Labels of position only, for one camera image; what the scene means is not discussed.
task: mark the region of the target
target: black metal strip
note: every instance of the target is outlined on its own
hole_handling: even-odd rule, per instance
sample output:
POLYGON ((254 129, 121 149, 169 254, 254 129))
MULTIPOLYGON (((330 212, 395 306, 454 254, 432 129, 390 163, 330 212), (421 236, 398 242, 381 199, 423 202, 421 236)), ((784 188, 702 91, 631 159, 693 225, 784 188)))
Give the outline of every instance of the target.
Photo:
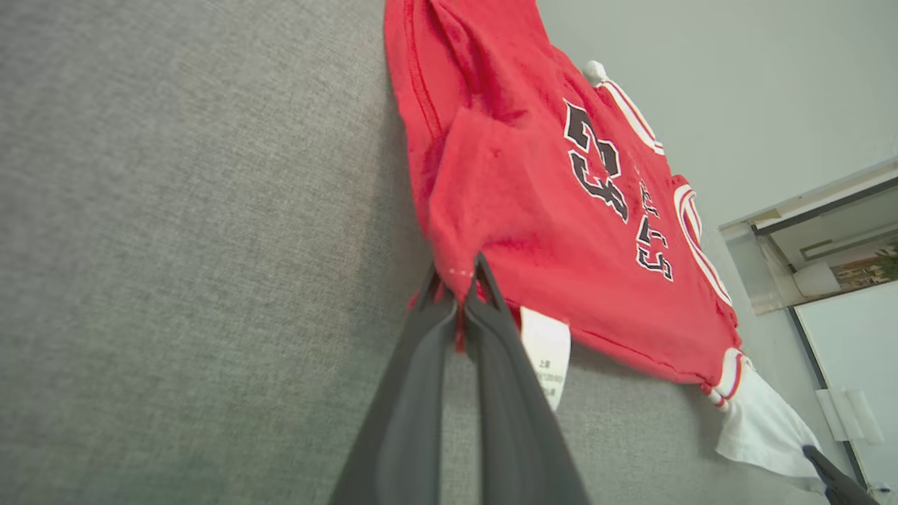
POLYGON ((813 219, 817 216, 820 216, 821 214, 825 214, 826 212, 835 210, 836 208, 839 208, 843 205, 848 205, 850 203, 854 203, 854 202, 858 201, 859 199, 864 199, 866 197, 875 195, 877 193, 881 193, 885 190, 890 190, 896 186, 898 186, 898 177, 890 179, 886 182, 880 182, 876 186, 870 186, 869 188, 867 188, 865 190, 860 190, 857 193, 854 193, 853 195, 849 195, 843 199, 837 199, 836 201, 827 203, 826 205, 823 205, 821 207, 808 210, 807 212, 805 212, 803 214, 799 214, 797 216, 793 216, 788 219, 783 219, 782 221, 779 221, 778 223, 774 223, 773 225, 765 226, 764 228, 761 228, 761 229, 758 229, 757 227, 752 226, 752 230, 754 231, 754 234, 758 235, 758 236, 770 235, 772 233, 778 232, 779 230, 788 228, 793 225, 797 225, 798 223, 804 223, 808 219, 813 219))
MULTIPOLYGON (((795 311, 795 308, 789 307, 788 314, 789 317, 792 318, 792 324, 795 325, 795 329, 798 331, 798 338, 801 339, 801 344, 805 347, 807 357, 811 360, 811 367, 814 368, 814 375, 817 376, 817 384, 821 389, 829 389, 830 386, 826 384, 826 379, 823 377, 823 371, 820 369, 820 363, 817 362, 817 357, 814 355, 811 341, 807 339, 805 327, 802 326, 801 320, 798 319, 798 313, 795 311)), ((854 446, 852 446, 850 442, 842 442, 842 446, 845 447, 845 454, 848 456, 851 470, 854 472, 854 478, 858 481, 858 485, 864 490, 869 489, 867 480, 864 479, 864 474, 860 471, 860 462, 858 461, 858 454, 854 452, 854 446)))

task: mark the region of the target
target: white fabric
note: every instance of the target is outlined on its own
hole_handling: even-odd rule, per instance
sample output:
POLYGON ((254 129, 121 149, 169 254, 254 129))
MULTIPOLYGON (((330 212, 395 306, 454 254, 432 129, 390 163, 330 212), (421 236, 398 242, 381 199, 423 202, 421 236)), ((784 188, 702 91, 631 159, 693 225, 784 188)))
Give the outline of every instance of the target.
POLYGON ((717 452, 789 477, 819 479, 802 447, 820 447, 798 414, 758 375, 739 350, 724 357, 724 375, 709 394, 724 413, 717 452))

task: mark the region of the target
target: gray wall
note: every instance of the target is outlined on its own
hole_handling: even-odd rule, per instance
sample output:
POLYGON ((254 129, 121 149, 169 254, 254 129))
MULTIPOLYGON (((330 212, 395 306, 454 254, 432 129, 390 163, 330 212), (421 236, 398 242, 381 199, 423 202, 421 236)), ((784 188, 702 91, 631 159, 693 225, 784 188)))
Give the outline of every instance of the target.
POLYGON ((558 0, 549 35, 646 115, 706 225, 898 155, 894 0, 558 0))

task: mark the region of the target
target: red shirt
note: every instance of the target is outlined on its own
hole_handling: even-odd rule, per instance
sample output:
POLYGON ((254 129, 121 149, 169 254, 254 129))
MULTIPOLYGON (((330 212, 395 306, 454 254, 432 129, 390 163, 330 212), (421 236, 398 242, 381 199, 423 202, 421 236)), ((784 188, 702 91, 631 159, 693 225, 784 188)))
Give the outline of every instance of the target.
POLYGON ((593 88, 533 3, 390 0, 384 28, 418 221, 456 296, 483 251, 513 309, 648 374, 716 385, 735 313, 694 193, 626 94, 593 88))

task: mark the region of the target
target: garment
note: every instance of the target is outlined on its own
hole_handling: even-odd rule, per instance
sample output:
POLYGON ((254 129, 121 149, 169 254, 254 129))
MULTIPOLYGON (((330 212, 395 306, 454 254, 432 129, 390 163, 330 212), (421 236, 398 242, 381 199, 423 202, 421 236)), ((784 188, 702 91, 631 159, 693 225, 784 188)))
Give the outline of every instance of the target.
POLYGON ((483 251, 513 310, 653 376, 738 391, 715 393, 741 340, 694 192, 621 88, 598 65, 587 82, 533 3, 389 0, 384 30, 418 221, 455 295, 483 251))

